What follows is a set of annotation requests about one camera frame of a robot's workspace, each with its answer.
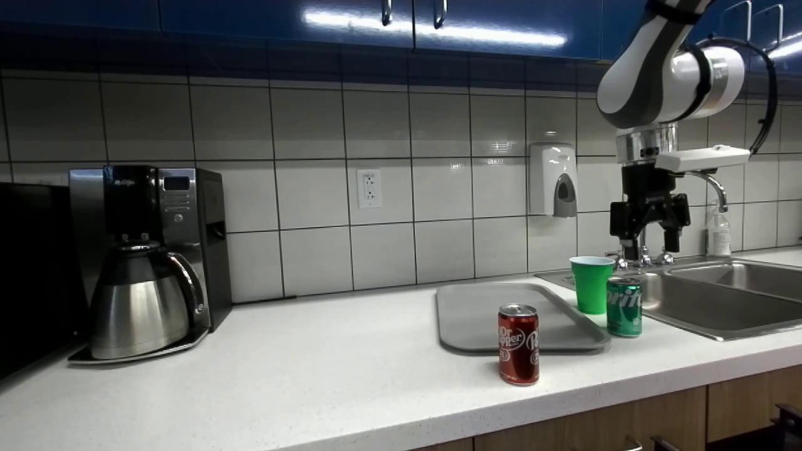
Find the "soda can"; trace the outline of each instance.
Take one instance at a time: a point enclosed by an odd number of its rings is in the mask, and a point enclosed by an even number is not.
[[[641,286],[633,278],[612,278],[607,284],[607,331],[632,339],[641,334]]]
[[[499,375],[513,387],[539,382],[539,314],[527,304],[499,309]]]

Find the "red soda can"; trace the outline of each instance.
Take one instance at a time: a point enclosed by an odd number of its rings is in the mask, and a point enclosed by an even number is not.
[[[539,369],[539,314],[527,304],[499,309],[499,375],[513,387],[537,383]]]

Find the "stainless steel carafe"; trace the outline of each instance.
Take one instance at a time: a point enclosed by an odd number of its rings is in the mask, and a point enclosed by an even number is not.
[[[158,243],[108,254],[93,296],[93,358],[135,358],[186,339],[203,290],[180,254]]]

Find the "fluorescent light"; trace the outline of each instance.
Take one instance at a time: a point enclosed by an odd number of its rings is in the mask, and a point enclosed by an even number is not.
[[[802,53],[802,33],[781,38],[781,43],[769,53],[771,60],[785,60]]]
[[[348,12],[331,12],[331,11],[302,11],[302,22],[311,28],[324,30],[386,30],[386,33],[403,33],[405,22],[380,25],[378,15],[348,15]],[[444,28],[419,28],[415,33],[430,35],[438,40],[458,40],[458,43],[493,43],[493,45],[524,45],[524,48],[561,48],[566,38],[559,33],[520,33],[520,30],[504,30],[504,28],[462,28],[462,25],[444,25]]]

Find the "backsplash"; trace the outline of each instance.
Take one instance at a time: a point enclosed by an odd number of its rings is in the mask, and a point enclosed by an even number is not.
[[[223,174],[233,298],[520,275],[617,254],[617,140],[588,92],[116,73],[2,73],[0,181],[68,169],[196,164]],[[682,147],[746,145],[761,103],[682,124]],[[761,156],[718,170],[733,250],[802,235],[802,103],[781,103]],[[556,130],[579,156],[579,215],[527,215],[527,145]],[[713,192],[682,181],[698,256]]]

